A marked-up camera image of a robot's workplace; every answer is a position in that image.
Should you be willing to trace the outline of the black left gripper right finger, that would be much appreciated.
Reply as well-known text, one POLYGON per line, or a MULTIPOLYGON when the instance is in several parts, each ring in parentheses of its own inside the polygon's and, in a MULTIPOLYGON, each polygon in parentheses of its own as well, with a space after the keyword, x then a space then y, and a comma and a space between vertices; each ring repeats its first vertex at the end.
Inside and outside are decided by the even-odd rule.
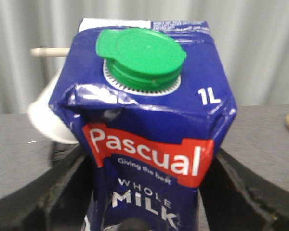
POLYGON ((289 192, 220 149, 200 186, 211 231, 289 231, 289 192))

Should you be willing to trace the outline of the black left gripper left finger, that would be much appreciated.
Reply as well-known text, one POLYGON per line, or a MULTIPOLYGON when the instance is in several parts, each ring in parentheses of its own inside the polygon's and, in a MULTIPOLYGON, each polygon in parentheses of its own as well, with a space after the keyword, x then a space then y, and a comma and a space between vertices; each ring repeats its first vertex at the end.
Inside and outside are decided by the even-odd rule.
POLYGON ((92 161, 77 146, 41 177, 0 199, 0 231, 79 231, 92 189, 92 161))

